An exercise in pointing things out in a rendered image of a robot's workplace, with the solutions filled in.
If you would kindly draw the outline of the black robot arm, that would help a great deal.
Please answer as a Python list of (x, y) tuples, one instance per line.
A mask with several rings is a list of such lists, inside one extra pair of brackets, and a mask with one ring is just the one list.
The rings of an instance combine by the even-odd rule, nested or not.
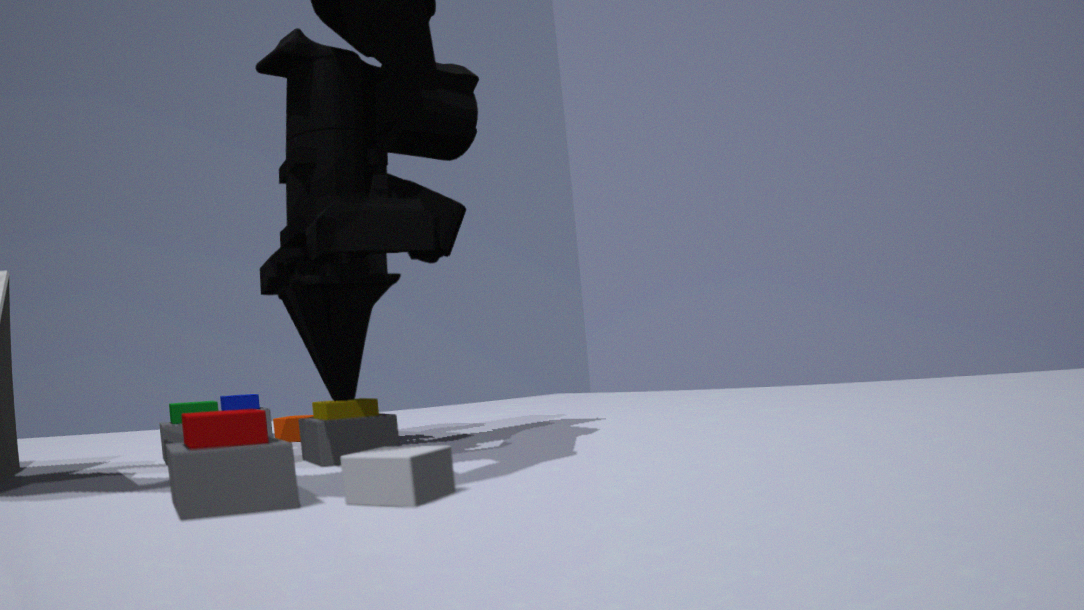
[[(429, 21), (435, 0), (311, 0), (317, 16), (359, 53), (321, 46), (296, 28), (256, 64), (287, 78), (286, 143), (306, 132), (360, 130), (376, 148), (444, 161), (459, 159), (477, 134), (479, 77), (435, 62)], [(466, 207), (375, 166), (367, 198), (421, 198), (439, 217), (440, 252), (449, 256)]]

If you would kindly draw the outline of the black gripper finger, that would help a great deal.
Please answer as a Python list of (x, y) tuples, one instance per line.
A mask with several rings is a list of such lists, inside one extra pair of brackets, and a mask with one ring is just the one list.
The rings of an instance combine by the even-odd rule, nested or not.
[(400, 274), (306, 275), (291, 282), (330, 387), (353, 400), (373, 306)]
[(278, 298), (282, 299), (282, 301), (283, 301), (286, 310), (291, 314), (291, 319), (292, 319), (293, 323), (295, 324), (295, 326), (297, 328), (297, 332), (301, 336), (301, 338), (304, 340), (304, 343), (305, 343), (305, 347), (306, 347), (309, 355), (313, 359), (313, 361), (315, 363), (315, 366), (317, 366), (317, 371), (318, 371), (319, 375), (321, 376), (323, 382), (325, 382), (325, 385), (326, 385), (326, 387), (327, 387), (327, 389), (330, 391), (330, 395), (331, 395), (332, 400), (338, 401), (338, 400), (336, 400), (335, 395), (333, 394), (333, 391), (332, 391), (332, 389), (330, 387), (330, 382), (326, 379), (326, 376), (325, 376), (324, 369), (322, 367), (322, 364), (321, 364), (321, 362), (320, 362), (320, 360), (319, 360), (319, 358), (317, 355), (317, 350), (314, 348), (314, 345), (312, 343), (312, 338), (311, 338), (311, 336), (309, 334), (309, 330), (307, 329), (307, 326), (305, 324), (304, 315), (301, 313), (299, 304), (297, 303), (296, 295), (294, 294), (294, 291), (292, 289), (292, 286), (285, 286), (282, 289), (278, 290)]

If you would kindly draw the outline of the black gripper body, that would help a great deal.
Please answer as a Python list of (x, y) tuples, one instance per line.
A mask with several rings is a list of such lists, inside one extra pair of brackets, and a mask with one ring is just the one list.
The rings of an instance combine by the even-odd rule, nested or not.
[(422, 260), (440, 252), (439, 217), (421, 199), (367, 198), (387, 150), (360, 130), (306, 132), (286, 143), (279, 184), (287, 223), (260, 268), (261, 295), (306, 275), (387, 274), (386, 254)]

